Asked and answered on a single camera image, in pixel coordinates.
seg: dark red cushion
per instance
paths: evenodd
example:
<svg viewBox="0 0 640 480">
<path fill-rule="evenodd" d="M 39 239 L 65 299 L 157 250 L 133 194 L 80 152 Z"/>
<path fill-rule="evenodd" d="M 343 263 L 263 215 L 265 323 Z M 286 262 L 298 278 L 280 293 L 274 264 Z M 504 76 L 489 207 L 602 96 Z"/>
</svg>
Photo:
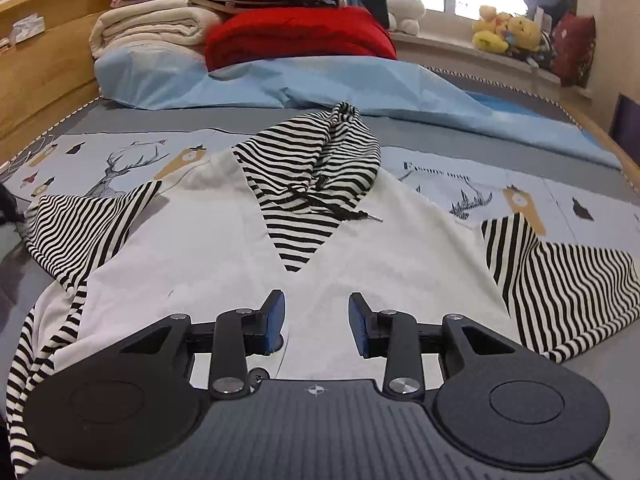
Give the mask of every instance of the dark red cushion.
<svg viewBox="0 0 640 480">
<path fill-rule="evenodd" d="M 207 68 L 256 59 L 377 56 L 397 59 L 388 32 L 360 7 L 248 10 L 207 34 Z"/>
<path fill-rule="evenodd" d="M 588 73 L 596 40 L 596 20 L 593 16 L 579 18 L 565 14 L 553 33 L 553 46 L 558 54 L 551 62 L 551 72 L 556 74 L 562 86 L 580 82 Z"/>
</svg>

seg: red blanket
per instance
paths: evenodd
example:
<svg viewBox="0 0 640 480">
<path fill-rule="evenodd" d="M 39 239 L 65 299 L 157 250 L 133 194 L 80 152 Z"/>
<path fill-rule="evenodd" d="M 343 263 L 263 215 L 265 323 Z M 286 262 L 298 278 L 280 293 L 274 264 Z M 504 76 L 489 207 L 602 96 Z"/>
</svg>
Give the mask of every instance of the red blanket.
<svg viewBox="0 0 640 480">
<path fill-rule="evenodd" d="M 276 57 L 377 56 L 397 59 L 388 32 L 360 7 L 248 10 L 207 34 L 207 68 Z"/>
</svg>

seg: beige blanket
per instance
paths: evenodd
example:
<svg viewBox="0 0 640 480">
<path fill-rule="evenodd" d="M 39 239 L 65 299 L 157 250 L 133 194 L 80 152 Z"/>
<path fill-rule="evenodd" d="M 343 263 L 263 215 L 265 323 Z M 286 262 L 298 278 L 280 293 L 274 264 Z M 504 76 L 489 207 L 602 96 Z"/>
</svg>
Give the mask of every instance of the beige blanket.
<svg viewBox="0 0 640 480">
<path fill-rule="evenodd" d="M 209 27 L 223 22 L 223 14 L 191 6 L 188 0 L 152 0 L 108 10 L 94 25 L 89 47 L 95 58 L 110 46 L 158 40 L 181 46 L 203 44 Z"/>
</svg>

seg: wooden bed frame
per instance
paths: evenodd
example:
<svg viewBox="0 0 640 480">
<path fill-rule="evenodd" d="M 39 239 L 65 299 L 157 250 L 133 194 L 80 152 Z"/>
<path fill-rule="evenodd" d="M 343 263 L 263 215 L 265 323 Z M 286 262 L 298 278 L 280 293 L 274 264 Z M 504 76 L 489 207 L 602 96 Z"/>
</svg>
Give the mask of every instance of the wooden bed frame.
<svg viewBox="0 0 640 480">
<path fill-rule="evenodd" d="M 0 5 L 0 39 L 13 23 L 34 12 L 47 30 L 0 54 L 0 164 L 33 139 L 98 97 L 89 34 L 111 0 L 9 0 Z M 592 121 L 577 102 L 561 105 L 622 163 L 623 173 L 640 190 L 640 169 Z"/>
</svg>

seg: yellow plush toy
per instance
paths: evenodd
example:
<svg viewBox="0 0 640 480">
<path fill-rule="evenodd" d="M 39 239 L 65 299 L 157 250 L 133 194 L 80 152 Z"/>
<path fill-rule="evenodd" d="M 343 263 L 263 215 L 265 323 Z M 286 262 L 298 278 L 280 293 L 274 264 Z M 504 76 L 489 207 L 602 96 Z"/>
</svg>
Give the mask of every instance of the yellow plush toy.
<svg viewBox="0 0 640 480">
<path fill-rule="evenodd" d="M 495 7 L 480 7 L 481 19 L 473 24 L 472 43 L 478 50 L 492 54 L 516 54 L 520 49 L 536 52 L 542 33 L 531 20 L 498 13 Z"/>
</svg>

